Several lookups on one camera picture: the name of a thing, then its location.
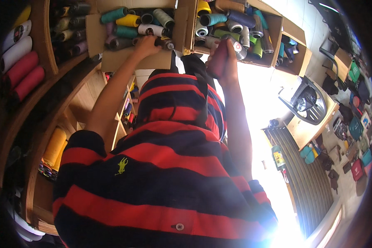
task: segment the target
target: hand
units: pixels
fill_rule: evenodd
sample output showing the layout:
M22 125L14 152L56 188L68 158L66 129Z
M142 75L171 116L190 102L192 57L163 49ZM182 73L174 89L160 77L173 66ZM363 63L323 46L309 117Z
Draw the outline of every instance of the hand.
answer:
M210 50L208 61L205 63L206 66L208 66L209 62L212 60L215 50L216 48ZM229 51L229 57L225 66L225 72L223 77L218 80L222 88L229 88L234 84L238 84L237 57L233 48L233 43L230 41L230 39L227 40L227 50Z
M152 35L141 37L136 43L133 56L142 60L147 56L158 53L162 49L162 47L161 46L156 47L154 45L154 42L156 41L156 39L157 39L157 36L152 36Z

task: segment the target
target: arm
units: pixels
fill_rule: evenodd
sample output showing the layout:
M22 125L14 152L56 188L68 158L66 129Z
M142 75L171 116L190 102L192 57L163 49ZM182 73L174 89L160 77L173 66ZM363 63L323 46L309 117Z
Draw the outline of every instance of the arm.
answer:
M223 89L226 103L227 143L234 166L248 182L252 180L252 141L238 84L237 57L230 40L227 41L227 48L229 58L226 72L224 77L218 80ZM215 51L211 51L207 63L212 59L214 53Z
M101 137L105 136L122 102L122 92L125 91L136 66L142 59L158 53L161 49L161 46L154 46L155 38L155 36L145 36L139 39L134 53L127 58L100 93L84 130L96 132Z

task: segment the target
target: striped polo shirt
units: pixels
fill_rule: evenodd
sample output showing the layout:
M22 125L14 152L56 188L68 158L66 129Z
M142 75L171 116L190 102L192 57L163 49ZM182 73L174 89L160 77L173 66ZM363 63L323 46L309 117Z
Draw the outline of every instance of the striped polo shirt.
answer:
M54 223L68 247L267 247L277 218L221 142L223 103L194 76L152 77L139 127L106 154L101 136L74 133L54 187ZM195 119L205 103L205 126Z

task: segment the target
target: person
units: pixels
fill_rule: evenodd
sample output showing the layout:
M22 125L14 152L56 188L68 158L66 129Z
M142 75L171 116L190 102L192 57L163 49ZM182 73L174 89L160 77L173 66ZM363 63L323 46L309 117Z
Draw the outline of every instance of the person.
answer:
M102 137L138 63L161 49L155 38L138 41L85 129L69 139L54 186L60 238L68 247L268 246L277 218L252 179L252 142L230 41L218 81L226 107L205 64L183 56L186 74L175 73L174 63L152 73L140 89L136 129L106 154Z

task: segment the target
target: red thread spool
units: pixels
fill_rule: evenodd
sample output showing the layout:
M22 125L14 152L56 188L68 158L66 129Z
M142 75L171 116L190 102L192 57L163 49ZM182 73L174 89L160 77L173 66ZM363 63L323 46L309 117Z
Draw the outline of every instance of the red thread spool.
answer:
M221 79L225 71L226 62L229 58L227 40L228 39L221 40L206 69L207 74L215 79Z
M44 79L44 69L42 66L37 66L33 69L15 88L11 98L9 99L9 104L18 104L22 102L25 97Z
M11 90L13 90L37 65L38 55L36 51L29 52L16 62L1 79L4 95L7 95Z
M132 121L134 120L134 113L130 113L130 117L129 117L129 119L128 119L128 122L129 123L132 123Z

